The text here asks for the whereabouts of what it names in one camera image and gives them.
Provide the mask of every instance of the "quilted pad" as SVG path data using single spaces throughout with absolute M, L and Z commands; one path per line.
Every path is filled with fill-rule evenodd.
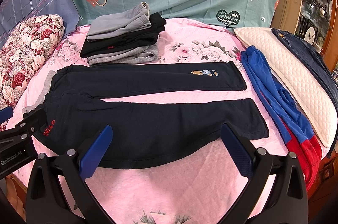
M 234 30 L 243 44 L 255 46 L 266 57 L 311 122 L 323 145 L 329 148 L 337 130 L 334 105 L 310 71 L 275 37 L 270 28 Z

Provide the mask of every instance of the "stack of folded pants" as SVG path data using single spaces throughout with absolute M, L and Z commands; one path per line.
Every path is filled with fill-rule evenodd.
M 139 64 L 158 58 L 158 35 L 166 20 L 149 14 L 146 2 L 121 14 L 102 15 L 92 22 L 80 56 L 89 66 L 97 64 Z

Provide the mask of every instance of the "metal bolt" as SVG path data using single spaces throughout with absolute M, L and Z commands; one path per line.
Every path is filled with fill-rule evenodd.
M 295 152 L 290 152 L 290 153 L 289 153 L 289 156 L 290 156 L 291 158 L 293 158 L 293 159 L 297 158 L 297 155 L 296 155 Z
M 45 157 L 45 154 L 44 154 L 44 153 L 39 153 L 39 154 L 38 154 L 38 159 L 41 160 L 41 159 L 44 158 L 44 157 Z
M 265 154 L 266 154 L 266 149 L 264 149 L 264 148 L 258 148 L 258 149 L 257 149 L 257 152 L 258 152 L 260 155 L 265 155 Z
M 67 151 L 67 155 L 69 155 L 69 156 L 72 156 L 75 153 L 76 153 L 76 151 L 74 149 L 70 149 L 70 150 Z

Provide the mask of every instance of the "navy sweatpants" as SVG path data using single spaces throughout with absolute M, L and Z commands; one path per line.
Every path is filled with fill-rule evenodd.
M 216 140 L 225 122 L 249 139 L 268 137 L 266 123 L 251 99 L 148 104 L 105 102 L 102 98 L 245 88 L 232 62 L 70 66 L 57 72 L 44 103 L 37 107 L 46 111 L 52 129 L 43 128 L 34 135 L 62 154 L 108 124 L 114 137 L 101 167 L 154 167 L 181 159 Z

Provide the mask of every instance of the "floral cushion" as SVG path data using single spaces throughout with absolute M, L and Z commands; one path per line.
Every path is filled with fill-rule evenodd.
M 64 30 L 57 14 L 32 17 L 15 27 L 0 50 L 0 109 L 15 107 L 32 76 L 60 42 Z

